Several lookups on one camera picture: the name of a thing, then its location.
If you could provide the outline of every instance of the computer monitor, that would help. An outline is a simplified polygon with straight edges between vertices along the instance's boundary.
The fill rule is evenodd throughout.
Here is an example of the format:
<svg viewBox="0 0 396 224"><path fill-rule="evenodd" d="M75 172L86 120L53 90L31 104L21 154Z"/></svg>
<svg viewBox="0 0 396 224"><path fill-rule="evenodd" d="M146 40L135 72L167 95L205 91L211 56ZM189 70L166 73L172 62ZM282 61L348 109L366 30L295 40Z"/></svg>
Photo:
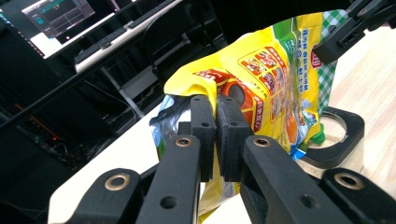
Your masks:
<svg viewBox="0 0 396 224"><path fill-rule="evenodd" d="M47 59L110 20L120 10L117 3L116 0L13 0L1 6L0 16Z"/></svg>

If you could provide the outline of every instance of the computer keyboard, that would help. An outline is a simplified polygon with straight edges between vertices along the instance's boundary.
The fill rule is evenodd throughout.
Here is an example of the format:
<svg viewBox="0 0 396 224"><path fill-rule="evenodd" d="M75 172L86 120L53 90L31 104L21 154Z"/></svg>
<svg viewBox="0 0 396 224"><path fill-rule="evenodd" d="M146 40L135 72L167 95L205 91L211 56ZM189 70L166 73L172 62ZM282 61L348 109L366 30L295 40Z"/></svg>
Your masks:
<svg viewBox="0 0 396 224"><path fill-rule="evenodd" d="M111 46L111 41L115 40L125 32L127 32L128 29L134 29L136 26L141 24L143 21L146 21L150 17L154 16L156 13L161 11L162 9L166 8L170 4L175 2L175 0L167 0L162 3L160 3L158 6L150 10L149 12L145 13L143 16L139 17L137 20L129 22L125 26L122 26L120 29L114 31L110 35L105 36L103 39L99 40L95 44L91 45L89 48L84 49L82 52L80 52L76 57L75 57L75 63L81 63L90 56L92 56L95 52L97 52L100 49L106 49Z"/></svg>

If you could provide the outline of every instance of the green bottle cap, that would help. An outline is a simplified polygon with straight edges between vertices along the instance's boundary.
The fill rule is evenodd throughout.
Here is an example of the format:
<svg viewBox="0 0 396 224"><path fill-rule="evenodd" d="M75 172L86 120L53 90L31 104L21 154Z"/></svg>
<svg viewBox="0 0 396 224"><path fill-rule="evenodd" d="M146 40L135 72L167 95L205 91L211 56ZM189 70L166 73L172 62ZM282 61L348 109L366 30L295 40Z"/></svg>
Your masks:
<svg viewBox="0 0 396 224"><path fill-rule="evenodd" d="M326 139L326 135L324 134L324 125L320 123L320 131L316 133L314 136L312 136L311 142L319 145L322 144L325 139Z"/></svg>

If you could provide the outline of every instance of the white table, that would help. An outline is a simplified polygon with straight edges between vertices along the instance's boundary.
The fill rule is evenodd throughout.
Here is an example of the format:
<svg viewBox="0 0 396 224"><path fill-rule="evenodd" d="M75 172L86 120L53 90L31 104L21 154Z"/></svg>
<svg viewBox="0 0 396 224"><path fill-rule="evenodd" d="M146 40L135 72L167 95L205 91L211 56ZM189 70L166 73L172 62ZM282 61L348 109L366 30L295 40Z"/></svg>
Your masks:
<svg viewBox="0 0 396 224"><path fill-rule="evenodd" d="M365 137L341 165L374 181L396 198L396 31L388 27L368 33L337 66L330 106L361 115ZM49 223L69 219L93 181L114 168L142 173L158 162L149 119L158 106L104 152L60 186L49 204ZM311 174L320 170L299 162ZM205 223L249 223L241 197L233 197Z"/></svg>

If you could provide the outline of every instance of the snack bag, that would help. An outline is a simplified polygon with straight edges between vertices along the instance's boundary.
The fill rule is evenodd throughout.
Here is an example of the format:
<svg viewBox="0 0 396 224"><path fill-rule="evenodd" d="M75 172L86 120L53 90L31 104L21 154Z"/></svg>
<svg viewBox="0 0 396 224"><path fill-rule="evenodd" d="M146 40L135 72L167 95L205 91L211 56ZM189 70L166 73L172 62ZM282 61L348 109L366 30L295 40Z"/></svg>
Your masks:
<svg viewBox="0 0 396 224"><path fill-rule="evenodd" d="M335 71L335 63L322 64L312 48L330 25L346 16L335 10L281 21L179 68L164 87L166 109L150 123L159 156L166 139L177 134L176 124L189 117L180 116L189 111L183 99L206 95L215 116L217 95L224 94L239 104L255 134L274 138L294 160L300 159L305 154L301 146L320 133L319 118ZM220 176L214 151L213 179L206 183L199 206L201 221L239 193L239 183Z"/></svg>

